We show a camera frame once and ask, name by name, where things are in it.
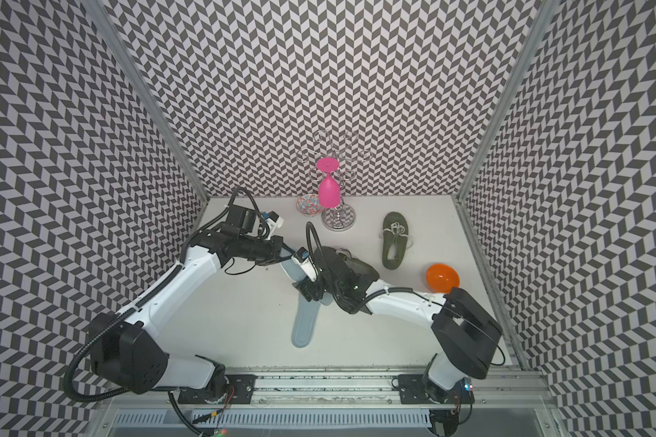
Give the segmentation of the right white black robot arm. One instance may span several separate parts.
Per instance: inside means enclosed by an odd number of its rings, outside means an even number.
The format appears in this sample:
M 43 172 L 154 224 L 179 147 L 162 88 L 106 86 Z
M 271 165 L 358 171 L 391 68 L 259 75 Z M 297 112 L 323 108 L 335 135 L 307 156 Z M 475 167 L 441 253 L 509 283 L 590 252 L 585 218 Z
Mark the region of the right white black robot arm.
M 294 287 L 308 302 L 330 295 L 350 315 L 384 315 L 432 331 L 441 351 L 428 362 L 419 382 L 430 402 L 445 403 L 466 391 L 466 379 L 484 380 L 502 351 L 500 324 L 467 291 L 454 288 L 444 298 L 390 285 L 369 264 L 324 246 L 313 223 L 305 226 L 306 246 L 293 262 L 305 272 Z

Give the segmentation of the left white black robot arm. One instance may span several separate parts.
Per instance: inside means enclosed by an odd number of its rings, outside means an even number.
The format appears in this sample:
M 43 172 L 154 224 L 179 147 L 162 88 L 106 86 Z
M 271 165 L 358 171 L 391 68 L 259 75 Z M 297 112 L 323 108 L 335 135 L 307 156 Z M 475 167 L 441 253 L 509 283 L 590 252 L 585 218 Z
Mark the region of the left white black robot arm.
M 62 377 L 70 400 L 100 402 L 124 393 L 191 390 L 217 402 L 228 390 L 222 364 L 200 355 L 165 351 L 158 338 L 172 316 L 212 275 L 231 260 L 256 265 L 280 262 L 284 240 L 276 231 L 284 221 L 274 211 L 236 204 L 244 188 L 231 194 L 222 212 L 184 240 L 180 256 L 147 291 L 119 311 L 89 322 L 86 344 Z

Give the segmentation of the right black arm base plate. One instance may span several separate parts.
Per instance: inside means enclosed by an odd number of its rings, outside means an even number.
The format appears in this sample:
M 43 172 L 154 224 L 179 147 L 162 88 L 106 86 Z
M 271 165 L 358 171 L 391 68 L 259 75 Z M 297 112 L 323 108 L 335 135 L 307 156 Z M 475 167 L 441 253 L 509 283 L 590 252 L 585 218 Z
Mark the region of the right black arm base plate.
M 425 375 L 399 374 L 395 378 L 401 404 L 448 404 L 471 405 L 475 403 L 470 378 L 459 380 L 452 389 L 442 389 Z

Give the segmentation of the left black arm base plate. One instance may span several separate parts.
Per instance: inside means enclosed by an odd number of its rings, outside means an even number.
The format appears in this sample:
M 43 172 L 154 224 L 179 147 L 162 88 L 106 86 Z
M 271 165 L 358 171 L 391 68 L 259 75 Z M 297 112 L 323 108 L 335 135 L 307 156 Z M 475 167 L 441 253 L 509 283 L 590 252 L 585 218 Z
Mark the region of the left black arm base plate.
M 254 374 L 231 374 L 211 377 L 202 389 L 183 388 L 178 403 L 183 405 L 250 404 L 257 376 Z

